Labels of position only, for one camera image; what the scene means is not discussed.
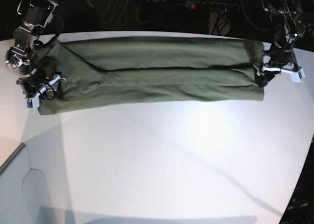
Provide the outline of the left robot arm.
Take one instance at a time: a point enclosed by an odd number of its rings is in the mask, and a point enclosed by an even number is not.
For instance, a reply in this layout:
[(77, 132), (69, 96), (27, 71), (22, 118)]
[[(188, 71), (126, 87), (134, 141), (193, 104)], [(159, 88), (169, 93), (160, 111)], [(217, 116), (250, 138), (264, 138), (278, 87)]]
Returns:
[(256, 83), (265, 87), (277, 74), (288, 74), (292, 82), (300, 83), (305, 73), (297, 63), (294, 47), (306, 31), (302, 9), (294, 0), (262, 0), (262, 6), (274, 24), (274, 36), (270, 49), (254, 63)]

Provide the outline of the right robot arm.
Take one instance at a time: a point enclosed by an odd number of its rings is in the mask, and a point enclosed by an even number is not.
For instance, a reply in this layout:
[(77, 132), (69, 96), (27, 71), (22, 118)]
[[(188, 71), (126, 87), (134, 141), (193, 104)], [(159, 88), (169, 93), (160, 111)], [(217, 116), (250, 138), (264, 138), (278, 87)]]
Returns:
[(17, 8), (22, 24), (14, 31), (14, 45), (6, 53), (6, 65), (19, 73), (17, 84), (21, 86), (27, 100), (33, 97), (53, 100), (60, 95), (61, 74), (46, 74), (44, 68), (36, 63), (35, 56), (40, 50), (51, 47), (61, 34), (57, 32), (45, 44), (39, 40), (43, 29), (53, 18), (59, 19), (61, 29), (64, 27), (63, 19), (54, 15), (61, 1), (21, 0)]

